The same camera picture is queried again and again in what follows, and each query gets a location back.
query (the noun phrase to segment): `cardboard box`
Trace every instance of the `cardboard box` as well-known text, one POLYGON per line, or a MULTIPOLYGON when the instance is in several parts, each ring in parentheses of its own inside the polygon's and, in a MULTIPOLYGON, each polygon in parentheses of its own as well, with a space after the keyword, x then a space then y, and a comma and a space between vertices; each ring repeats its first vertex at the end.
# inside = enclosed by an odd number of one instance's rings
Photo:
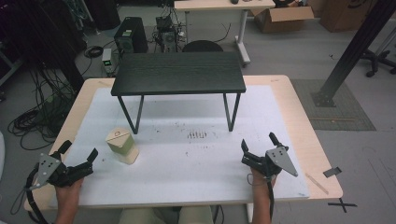
POLYGON ((254 21, 262 33, 299 31, 304 20, 314 19, 311 7, 267 8, 264 11, 252 11, 254 21))
POLYGON ((358 30, 375 4, 376 0, 327 1, 320 24, 330 32, 358 30))
POLYGON ((307 4, 312 7, 315 18, 320 18, 328 0, 308 0, 307 4))

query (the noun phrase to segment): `white surface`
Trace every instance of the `white surface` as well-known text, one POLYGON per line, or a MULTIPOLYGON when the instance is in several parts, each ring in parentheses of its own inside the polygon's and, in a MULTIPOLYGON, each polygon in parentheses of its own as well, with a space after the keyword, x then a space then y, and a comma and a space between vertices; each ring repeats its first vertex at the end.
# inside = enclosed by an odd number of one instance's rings
POLYGON ((0 180, 3 174, 5 156, 6 156, 6 145, 4 144, 3 134, 0 132, 0 180))
MULTIPOLYGON (((123 97, 133 120, 139 99, 123 97)), ((234 99, 229 94, 230 108, 234 99)), ((139 133, 133 135, 140 150, 133 165, 119 162, 106 144, 115 127, 130 129, 110 89, 98 89, 65 161, 77 165, 94 147, 99 151, 94 173, 85 178, 80 205, 251 203, 250 171, 241 163, 240 145, 245 139, 250 152, 264 156, 266 149, 274 148, 269 132, 290 147, 297 172, 303 174, 268 86, 247 87, 231 133, 221 94, 146 96, 139 133)), ((308 196, 303 175, 279 175, 277 199, 308 196)))

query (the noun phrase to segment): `table top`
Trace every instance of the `table top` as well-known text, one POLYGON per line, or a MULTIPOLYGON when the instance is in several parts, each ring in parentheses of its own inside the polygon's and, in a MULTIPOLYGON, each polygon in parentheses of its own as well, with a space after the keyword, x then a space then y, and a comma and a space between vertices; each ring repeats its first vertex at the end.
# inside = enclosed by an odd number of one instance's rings
POLYGON ((238 4, 232 4, 230 0, 175 1, 175 10, 178 11, 253 9, 274 6, 275 3, 272 0, 251 0, 248 2, 239 0, 238 4))
POLYGON ((245 92, 235 52, 125 54, 111 94, 245 92))
MULTIPOLYGON (((308 117, 286 76, 244 76, 247 85, 269 85, 272 87, 276 101, 297 158, 304 171, 306 184, 310 191, 309 199, 334 199, 343 195, 335 175, 326 178, 322 172, 331 169, 330 163, 312 129, 308 117)), ((92 78, 85 81, 50 153, 56 151, 65 140, 74 141, 79 126, 88 111, 95 91, 98 88, 112 87, 114 78, 92 78)), ((54 194, 54 187, 44 186, 34 190, 35 201, 45 210, 54 194)), ((25 202, 24 208, 31 210, 25 202)))

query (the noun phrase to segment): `floor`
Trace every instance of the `floor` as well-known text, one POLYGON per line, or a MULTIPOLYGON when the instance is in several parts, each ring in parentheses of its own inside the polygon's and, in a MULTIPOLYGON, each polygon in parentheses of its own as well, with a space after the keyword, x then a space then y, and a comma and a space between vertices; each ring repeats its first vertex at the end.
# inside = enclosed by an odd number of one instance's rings
MULTIPOLYGON (((134 10, 122 7, 120 16, 135 15, 134 10)), ((376 50, 395 25, 396 21, 389 21, 370 49, 376 50)), ((152 29, 152 26, 146 27, 148 39, 152 29)), ((238 24, 232 23, 228 36, 219 42, 225 51, 236 51, 234 36, 237 33, 238 24)), ((303 30, 298 32, 264 35, 253 20, 248 20, 244 40, 251 64, 241 69, 244 75, 283 74, 295 79, 326 79, 355 33, 329 33, 318 20, 311 20, 306 21, 303 30)), ((101 32, 99 35, 87 32, 86 38, 89 46, 103 46, 112 40, 112 34, 114 31, 101 32)), ((194 39, 216 40, 225 34, 226 30, 221 24, 197 25, 191 30, 194 39)), ((394 42, 389 45, 389 58, 393 61, 396 60, 394 46, 394 42)), ((149 45, 149 52, 154 52, 153 44, 149 45)), ((90 60, 81 54, 76 58, 76 64, 82 72, 87 69, 90 60)), ((328 205, 340 203, 338 199, 277 203, 273 223, 396 223, 396 76, 389 74, 388 67, 380 66, 378 73, 368 78, 365 73, 369 69, 368 62, 358 62, 347 77, 346 84, 377 131, 316 131, 331 165, 343 171, 337 176, 344 191, 343 202, 356 204, 357 207, 347 206, 345 212, 341 206, 328 205)), ((92 60, 84 75, 85 78, 105 76, 100 59, 92 60)), ((33 223, 27 213, 22 211, 23 208, 15 216, 9 211, 26 176, 37 162, 38 154, 48 153, 50 147, 23 150, 20 138, 7 131, 7 125, 13 119, 35 105, 35 85, 27 68, 20 69, 1 90, 7 97, 0 103, 0 131, 4 135, 7 151, 0 181, 0 220, 6 223, 33 223)), ((37 133, 29 134, 25 140, 29 147, 43 144, 37 133)), ((224 223, 248 223, 244 205, 224 205, 223 208, 224 223)), ((47 220, 53 220, 55 215, 54 211, 44 213, 47 220)), ((120 209, 80 209, 75 223, 117 223, 119 215, 120 209)))

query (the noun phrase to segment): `table leg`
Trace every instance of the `table leg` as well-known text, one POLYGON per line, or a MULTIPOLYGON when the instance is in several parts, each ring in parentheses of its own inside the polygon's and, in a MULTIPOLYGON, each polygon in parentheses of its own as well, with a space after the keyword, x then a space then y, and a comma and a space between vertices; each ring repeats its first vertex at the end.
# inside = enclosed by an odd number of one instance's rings
POLYGON ((189 11, 184 12, 184 15, 185 15, 185 17, 186 17, 186 45, 187 45, 188 43, 190 43, 190 40, 189 40, 189 33, 190 33, 190 27, 189 27, 189 14, 190 14, 189 11))
POLYGON ((244 33, 245 33, 245 26, 247 23, 247 17, 248 17, 248 10, 244 9, 241 14, 241 26, 239 27, 239 35, 235 37, 236 46, 238 47, 239 52, 241 53, 244 66, 250 63, 248 52, 244 45, 244 33))
POLYGON ((119 98, 122 111, 124 112, 125 117, 128 120, 129 126, 131 126, 132 132, 134 134, 137 134, 137 131, 139 130, 140 117, 142 115, 142 108, 143 108, 143 102, 145 101, 145 96, 142 95, 140 97, 139 111, 137 112, 137 119, 136 119, 136 127, 132 123, 131 117, 129 116, 128 110, 127 110, 127 108, 125 106, 125 103, 122 100, 122 97, 118 96, 117 98, 119 98))
POLYGON ((236 94, 235 105, 233 106, 233 118, 230 121, 230 112, 228 111, 227 96, 223 93, 225 115, 227 116, 228 131, 233 131, 233 125, 235 124, 236 112, 238 111, 239 99, 241 98, 241 93, 236 94))

